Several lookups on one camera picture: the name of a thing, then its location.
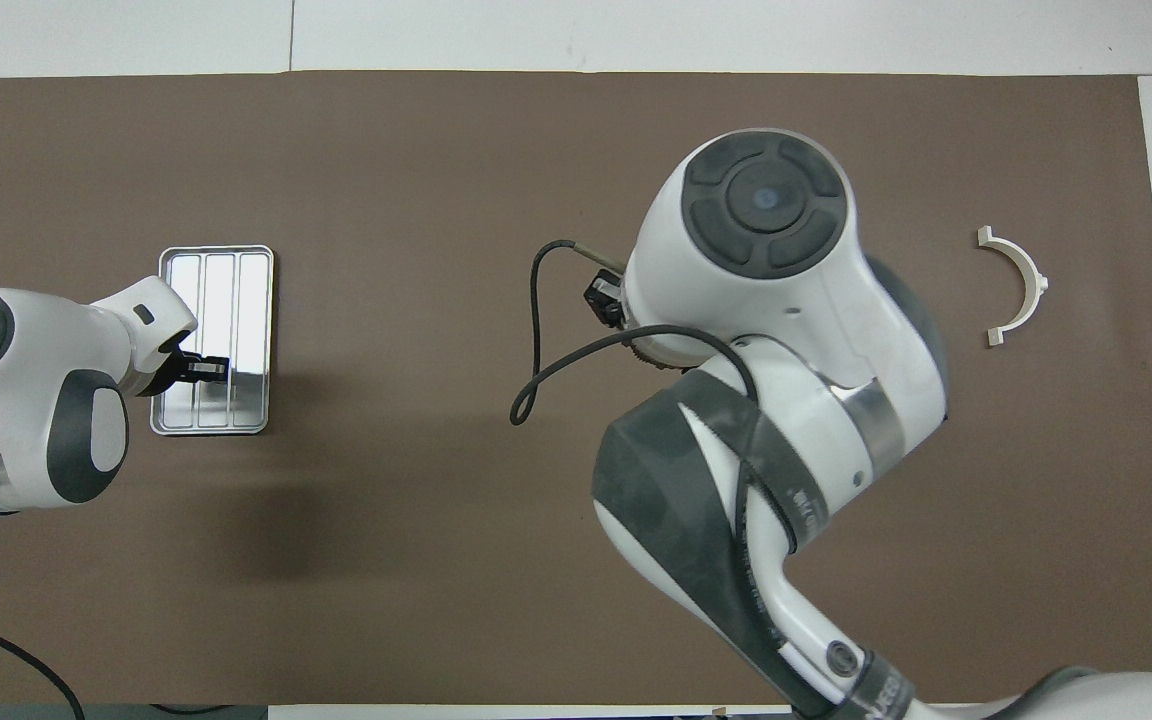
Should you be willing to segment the brown table mat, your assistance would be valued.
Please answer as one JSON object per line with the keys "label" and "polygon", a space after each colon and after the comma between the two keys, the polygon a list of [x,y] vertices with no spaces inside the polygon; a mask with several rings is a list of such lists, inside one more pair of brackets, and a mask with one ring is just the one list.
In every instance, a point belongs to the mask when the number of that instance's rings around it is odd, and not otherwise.
{"label": "brown table mat", "polygon": [[[761,705],[594,516],[604,430],[673,376],[608,348],[522,427],[529,266],[623,258],[748,127],[823,143],[943,332],[950,414],[786,573],[923,700],[1152,670],[1152,202],[1119,77],[297,71],[0,79],[0,287],[83,302],[166,247],[276,255],[268,427],[173,438],[0,518],[0,634],[94,703]],[[1023,283],[1049,288],[991,348]]]}

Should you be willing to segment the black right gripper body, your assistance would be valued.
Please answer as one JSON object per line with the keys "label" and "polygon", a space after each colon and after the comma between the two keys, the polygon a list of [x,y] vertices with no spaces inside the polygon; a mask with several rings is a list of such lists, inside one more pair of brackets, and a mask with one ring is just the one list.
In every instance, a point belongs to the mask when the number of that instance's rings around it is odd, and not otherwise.
{"label": "black right gripper body", "polygon": [[611,270],[599,270],[585,288],[584,300],[604,327],[626,325],[621,276]]}

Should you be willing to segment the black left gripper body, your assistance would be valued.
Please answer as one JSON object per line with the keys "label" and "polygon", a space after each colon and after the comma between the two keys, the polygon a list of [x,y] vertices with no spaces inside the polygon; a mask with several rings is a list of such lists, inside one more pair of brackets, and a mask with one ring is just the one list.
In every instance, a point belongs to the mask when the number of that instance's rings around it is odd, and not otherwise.
{"label": "black left gripper body", "polygon": [[175,382],[195,382],[195,354],[172,347],[162,365],[156,370],[151,381],[141,389],[142,397],[154,397]]}

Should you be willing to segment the silver metal tray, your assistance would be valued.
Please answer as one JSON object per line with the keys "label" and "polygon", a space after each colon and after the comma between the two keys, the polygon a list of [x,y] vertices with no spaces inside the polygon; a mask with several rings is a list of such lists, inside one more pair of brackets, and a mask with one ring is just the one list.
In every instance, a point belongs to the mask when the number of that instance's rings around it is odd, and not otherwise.
{"label": "silver metal tray", "polygon": [[151,397],[160,435],[253,435],[270,420],[275,256],[270,247],[172,247],[157,272],[197,320],[180,350],[223,357],[214,381],[175,382]]}

